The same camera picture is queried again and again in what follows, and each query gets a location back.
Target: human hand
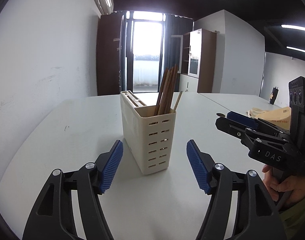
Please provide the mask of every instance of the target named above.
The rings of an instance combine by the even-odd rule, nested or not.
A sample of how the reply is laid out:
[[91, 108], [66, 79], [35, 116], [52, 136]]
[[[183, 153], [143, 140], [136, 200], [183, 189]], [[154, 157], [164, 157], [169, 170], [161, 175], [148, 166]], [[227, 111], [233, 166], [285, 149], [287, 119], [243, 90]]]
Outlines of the human hand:
[[279, 192], [293, 191], [286, 200], [284, 206], [291, 206], [305, 198], [305, 176], [289, 176], [282, 183], [273, 176], [273, 169], [269, 165], [265, 165], [262, 169], [265, 173], [263, 183], [274, 201], [279, 198]]

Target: metal pivot screw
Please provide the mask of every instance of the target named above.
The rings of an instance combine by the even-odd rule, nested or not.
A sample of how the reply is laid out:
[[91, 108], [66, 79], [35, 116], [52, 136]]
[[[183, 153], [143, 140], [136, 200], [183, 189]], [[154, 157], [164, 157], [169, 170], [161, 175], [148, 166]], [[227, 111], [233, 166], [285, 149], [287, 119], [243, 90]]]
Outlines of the metal pivot screw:
[[60, 173], [61, 173], [61, 171], [58, 169], [53, 171], [54, 176], [58, 176]]
[[251, 171], [248, 171], [248, 174], [251, 176], [251, 177], [256, 177], [257, 176], [257, 172], [251, 170]]
[[92, 169], [94, 167], [94, 163], [87, 163], [86, 169]]
[[215, 168], [216, 168], [217, 170], [223, 170], [223, 169], [224, 169], [224, 166], [223, 166], [221, 163], [216, 163], [216, 164], [215, 164]]

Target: glass cabinet door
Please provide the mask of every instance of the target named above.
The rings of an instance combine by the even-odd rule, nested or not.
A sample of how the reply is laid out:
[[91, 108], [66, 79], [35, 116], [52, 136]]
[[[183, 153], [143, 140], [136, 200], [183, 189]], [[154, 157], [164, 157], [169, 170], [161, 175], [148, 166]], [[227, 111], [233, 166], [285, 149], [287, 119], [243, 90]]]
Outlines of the glass cabinet door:
[[199, 76], [200, 55], [202, 50], [202, 32], [201, 30], [190, 33], [190, 51], [189, 51], [189, 65], [188, 75]]

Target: white plastic utensil holder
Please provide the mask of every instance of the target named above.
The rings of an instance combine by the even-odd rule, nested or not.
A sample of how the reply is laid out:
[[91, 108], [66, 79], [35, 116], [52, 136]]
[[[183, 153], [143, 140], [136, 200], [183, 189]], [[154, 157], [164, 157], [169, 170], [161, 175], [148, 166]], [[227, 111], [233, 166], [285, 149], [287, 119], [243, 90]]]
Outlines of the white plastic utensil holder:
[[120, 93], [122, 127], [127, 144], [144, 175], [167, 169], [174, 137], [176, 112], [154, 115], [131, 91]]

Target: sleeve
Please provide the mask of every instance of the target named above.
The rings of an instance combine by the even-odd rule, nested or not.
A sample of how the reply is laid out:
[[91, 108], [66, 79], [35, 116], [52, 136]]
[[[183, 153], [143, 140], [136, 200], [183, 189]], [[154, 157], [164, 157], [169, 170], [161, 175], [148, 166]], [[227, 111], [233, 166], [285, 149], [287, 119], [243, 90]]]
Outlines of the sleeve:
[[305, 224], [305, 198], [296, 205], [280, 213], [280, 218], [283, 222], [287, 239], [295, 240], [299, 229]]

